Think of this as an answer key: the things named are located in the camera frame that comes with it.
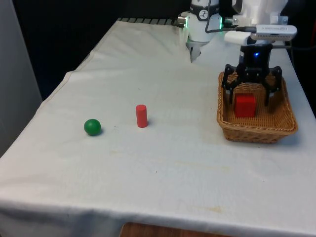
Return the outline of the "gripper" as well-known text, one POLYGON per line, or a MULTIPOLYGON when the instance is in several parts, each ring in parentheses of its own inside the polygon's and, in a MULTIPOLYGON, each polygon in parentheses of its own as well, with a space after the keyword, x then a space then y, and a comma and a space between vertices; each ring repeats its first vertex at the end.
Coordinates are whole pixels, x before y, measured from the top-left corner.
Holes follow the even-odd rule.
POLYGON ((246 70, 258 70, 262 74, 261 84, 265 88, 265 106, 269 104, 271 93, 280 91, 282 87, 282 69, 279 66, 269 68, 270 54, 273 48, 272 44, 256 44, 240 47, 240 56, 237 67, 230 64, 225 66, 222 79, 222 88, 229 91, 229 102, 233 102, 234 89, 244 82, 244 74, 246 70), (237 78, 233 82, 228 82, 228 78, 233 73, 237 74, 237 78), (269 84, 267 77, 274 77, 274 84, 269 84))

